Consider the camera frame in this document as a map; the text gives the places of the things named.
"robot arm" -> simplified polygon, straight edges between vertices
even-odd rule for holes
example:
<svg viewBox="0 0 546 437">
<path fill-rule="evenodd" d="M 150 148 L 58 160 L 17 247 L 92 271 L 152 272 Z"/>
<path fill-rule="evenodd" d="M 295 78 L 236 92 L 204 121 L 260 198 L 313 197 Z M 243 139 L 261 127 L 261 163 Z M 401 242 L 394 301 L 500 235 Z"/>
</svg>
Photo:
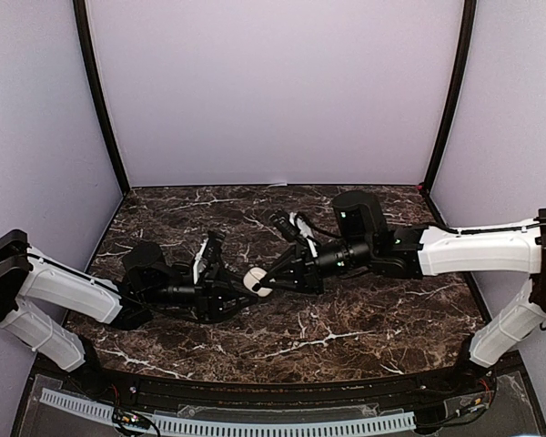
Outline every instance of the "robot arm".
<svg viewBox="0 0 546 437">
<path fill-rule="evenodd" d="M 342 193 L 334 198 L 332 207 L 341 238 L 323 245 L 314 242 L 306 218 L 299 220 L 283 211 L 274 214 L 273 224 L 292 245 L 268 271 L 251 270 L 245 285 L 258 293 L 279 288 L 320 294 L 324 278 L 360 268 L 398 279 L 455 271 L 529 273 L 510 304 L 464 343 L 451 374 L 459 383 L 477 380 L 503 353 L 546 321 L 546 209 L 537 218 L 501 226 L 388 229 L 379 201 L 370 193 Z"/>
<path fill-rule="evenodd" d="M 31 300 L 36 298 L 132 330 L 151 320 L 160 305 L 178 308 L 171 317 L 215 323 L 233 317 L 258 297 L 232 283 L 220 258 L 224 236 L 210 232 L 192 265 L 168 266 L 161 248 L 142 243 L 123 259 L 122 282 L 71 269 L 30 246 L 23 231 L 0 239 L 0 328 L 39 351 L 85 389 L 103 390 L 93 346 L 56 324 Z"/>
</svg>

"marble tabletop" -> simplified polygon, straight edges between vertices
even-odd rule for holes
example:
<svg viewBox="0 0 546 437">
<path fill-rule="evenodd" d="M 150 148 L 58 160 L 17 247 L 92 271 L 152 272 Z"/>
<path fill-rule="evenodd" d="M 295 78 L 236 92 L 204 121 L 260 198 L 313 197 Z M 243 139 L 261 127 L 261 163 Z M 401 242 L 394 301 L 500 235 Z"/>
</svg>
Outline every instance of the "marble tabletop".
<svg viewBox="0 0 546 437">
<path fill-rule="evenodd" d="M 377 194 L 391 226 L 433 220 L 414 187 L 135 188 L 90 273 L 121 279 L 121 257 L 141 240 L 159 243 L 168 263 L 189 262 L 213 229 L 227 234 L 227 266 L 244 274 L 287 248 L 268 223 L 272 212 L 302 211 L 337 231 L 330 202 L 348 189 Z M 352 381 L 439 369 L 454 362 L 461 341 L 482 325 L 469 288 L 456 274 L 326 279 L 321 296 L 277 291 L 218 325 L 159 315 L 138 330 L 121 331 L 74 312 L 66 323 L 95 344 L 108 369 L 243 383 Z"/>
</svg>

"black vertical pole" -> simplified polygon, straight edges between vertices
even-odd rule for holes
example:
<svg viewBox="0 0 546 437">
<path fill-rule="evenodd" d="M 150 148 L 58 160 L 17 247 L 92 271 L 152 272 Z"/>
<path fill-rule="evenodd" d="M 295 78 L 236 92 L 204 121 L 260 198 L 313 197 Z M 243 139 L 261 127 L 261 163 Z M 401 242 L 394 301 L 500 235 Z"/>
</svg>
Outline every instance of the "black vertical pole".
<svg viewBox="0 0 546 437">
<path fill-rule="evenodd" d="M 93 98 L 93 104 L 95 105 L 95 111 L 99 119 L 99 126 L 101 127 L 101 133 L 106 143 L 109 159 L 111 159 L 111 165 L 116 173 L 117 183 L 125 195 L 130 190 L 129 181 L 127 180 L 126 169 L 121 162 L 116 138 L 113 135 L 109 114 L 107 113 L 106 101 L 103 97 L 103 88 L 101 87 L 99 73 L 97 72 L 93 42 L 91 41 L 91 33 L 89 31 L 85 0 L 73 0 L 73 7 L 75 9 L 76 30 L 79 34 L 83 62 L 85 64 L 89 87 L 91 88 L 91 97 Z"/>
<path fill-rule="evenodd" d="M 427 193 L 430 193 L 433 184 L 435 183 L 440 162 L 442 161 L 443 153 L 445 152 L 445 146 L 447 146 L 447 140 L 449 139 L 457 102 L 459 101 L 461 83 L 463 82 L 465 66 L 467 65 L 467 56 L 470 51 L 476 4 L 477 0 L 465 0 L 463 5 L 463 17 L 461 19 L 459 42 L 457 44 L 457 54 L 455 55 L 455 64 L 453 65 L 453 72 L 451 74 L 449 93 L 447 94 L 447 101 L 445 102 L 445 108 L 443 109 L 439 133 L 435 140 L 435 147 L 433 148 L 433 153 L 430 157 L 429 168 L 427 169 L 425 180 L 421 183 L 422 189 Z"/>
</svg>

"enclosure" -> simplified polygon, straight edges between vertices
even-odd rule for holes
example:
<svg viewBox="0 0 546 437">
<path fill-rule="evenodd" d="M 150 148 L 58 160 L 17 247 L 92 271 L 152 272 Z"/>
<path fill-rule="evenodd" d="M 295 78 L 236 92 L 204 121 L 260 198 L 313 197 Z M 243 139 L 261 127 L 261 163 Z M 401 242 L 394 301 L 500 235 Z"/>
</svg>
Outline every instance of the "enclosure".
<svg viewBox="0 0 546 437">
<path fill-rule="evenodd" d="M 352 189 L 377 195 L 391 227 L 546 208 L 546 1 L 0 2 L 0 236 L 23 229 L 49 257 L 121 279 L 139 242 L 189 262 L 215 230 L 242 275 L 287 246 L 273 211 L 335 233 L 331 200 Z M 452 366 L 523 281 L 334 278 L 217 325 L 156 315 L 132 331 L 41 308 L 93 342 L 122 390 L 136 384 L 134 408 L 326 408 L 341 392 L 340 407 L 395 410 L 415 405 L 396 384 Z M 516 408 L 517 386 L 522 423 L 546 432 L 546 331 L 500 368 L 498 408 Z M 20 431 L 38 375 L 56 370 L 0 330 L 0 436 Z M 492 414 L 493 435 L 513 435 Z"/>
</svg>

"white cable tray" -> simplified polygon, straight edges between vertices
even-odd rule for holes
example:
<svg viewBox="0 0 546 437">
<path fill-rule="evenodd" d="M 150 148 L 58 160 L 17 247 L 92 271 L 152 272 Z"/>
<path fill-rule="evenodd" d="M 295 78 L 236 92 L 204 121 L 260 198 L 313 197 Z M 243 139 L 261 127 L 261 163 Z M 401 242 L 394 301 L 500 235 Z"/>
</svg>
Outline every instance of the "white cable tray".
<svg viewBox="0 0 546 437">
<path fill-rule="evenodd" d="M 111 422 L 113 407 L 110 405 L 77 398 L 50 389 L 43 389 L 40 401 L 89 421 L 114 426 Z M 207 422 L 180 419 L 162 414 L 147 415 L 147 417 L 156 424 L 162 436 L 165 437 L 366 437 L 411 431 L 416 428 L 413 412 L 354 421 L 296 424 Z M 147 434 L 155 435 L 155 432 L 150 429 Z"/>
</svg>

